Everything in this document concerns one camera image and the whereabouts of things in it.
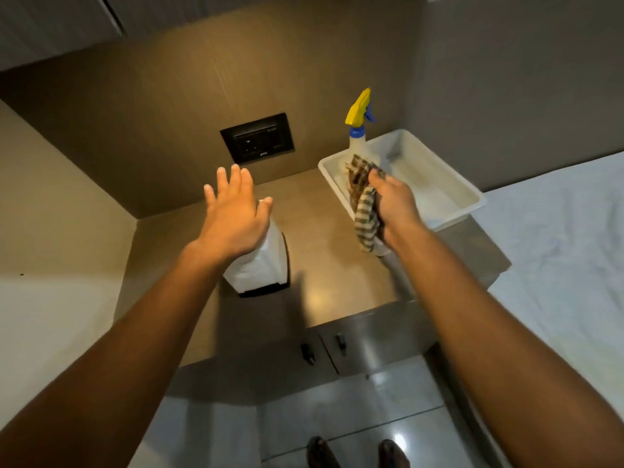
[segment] cabinet handle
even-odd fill
[[[303,343],[301,345],[301,355],[303,359],[310,365],[314,366],[316,363],[316,358],[314,356],[314,350],[307,343]]]
[[[342,333],[336,335],[336,341],[338,342],[338,347],[340,349],[340,353],[343,356],[347,356],[347,340]]]

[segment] white tissue dispenser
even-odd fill
[[[288,287],[286,242],[273,218],[261,247],[236,259],[223,276],[243,296],[261,295]]]

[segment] person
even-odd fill
[[[383,239],[397,253],[448,360],[516,467],[624,466],[624,424],[608,403],[484,290],[421,221],[403,182],[370,173]],[[273,200],[257,204],[234,164],[204,187],[201,233],[173,267],[0,432],[3,467],[125,467],[165,394],[224,270],[261,244]],[[383,466],[409,465],[380,445]],[[337,466],[311,442],[311,465]]]

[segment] brown checkered cloth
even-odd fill
[[[355,212],[355,233],[362,251],[370,253],[381,224],[375,211],[377,192],[368,183],[368,173],[371,169],[377,169],[381,177],[385,177],[386,173],[357,154],[353,155],[351,163],[346,163],[344,168],[349,179],[349,202]]]

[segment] white plastic tray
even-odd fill
[[[421,218],[434,231],[464,220],[483,206],[483,193],[442,161],[407,130],[394,130],[366,142],[381,157],[379,165],[391,176],[407,183]],[[345,163],[351,161],[349,150],[326,157],[318,168],[336,193],[351,218]]]

